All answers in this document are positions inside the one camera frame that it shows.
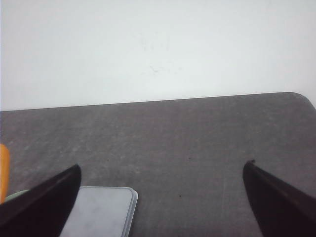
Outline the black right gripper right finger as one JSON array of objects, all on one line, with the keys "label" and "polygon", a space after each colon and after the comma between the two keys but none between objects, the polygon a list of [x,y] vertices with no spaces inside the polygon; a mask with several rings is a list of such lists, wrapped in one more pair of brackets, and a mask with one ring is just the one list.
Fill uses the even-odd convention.
[{"label": "black right gripper right finger", "polygon": [[242,178],[264,237],[314,237],[316,199],[248,161]]}]

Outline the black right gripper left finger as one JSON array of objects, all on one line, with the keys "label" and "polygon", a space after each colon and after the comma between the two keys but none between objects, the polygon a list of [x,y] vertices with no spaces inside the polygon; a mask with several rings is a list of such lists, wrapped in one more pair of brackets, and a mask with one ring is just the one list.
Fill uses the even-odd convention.
[{"label": "black right gripper left finger", "polygon": [[73,165],[0,205],[2,237],[58,237],[74,207],[81,169]]}]

